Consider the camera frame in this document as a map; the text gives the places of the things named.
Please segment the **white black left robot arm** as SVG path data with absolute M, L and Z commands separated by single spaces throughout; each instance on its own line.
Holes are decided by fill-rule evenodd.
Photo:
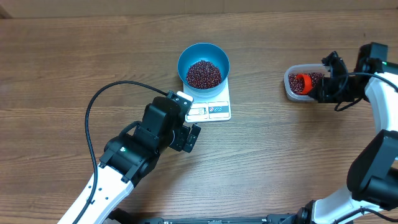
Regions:
M 146 106 L 142 121 L 126 126 L 105 145 L 97 174 L 60 219 L 60 223 L 103 223 L 168 148 L 191 152 L 200 128 L 184 125 L 193 98 L 181 91 L 158 96 Z

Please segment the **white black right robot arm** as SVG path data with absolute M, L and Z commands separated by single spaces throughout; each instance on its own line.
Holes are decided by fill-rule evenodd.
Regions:
M 346 184 L 326 198 L 312 200 L 284 223 L 352 223 L 368 213 L 391 223 L 383 211 L 397 208 L 397 64 L 388 62 L 388 46 L 371 42 L 360 47 L 349 72 L 337 52 L 322 59 L 329 77 L 307 95 L 319 103 L 335 104 L 335 111 L 361 100 L 372 108 L 376 136 L 349 168 Z

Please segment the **red scoop with blue handle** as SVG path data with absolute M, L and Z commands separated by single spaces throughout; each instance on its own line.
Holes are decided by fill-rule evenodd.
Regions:
M 304 73 L 299 73 L 296 75 L 295 79 L 303 81 L 303 90 L 298 94 L 299 95 L 308 95 L 309 92 L 313 89 L 312 79 L 310 78 L 310 76 L 307 74 L 304 74 Z

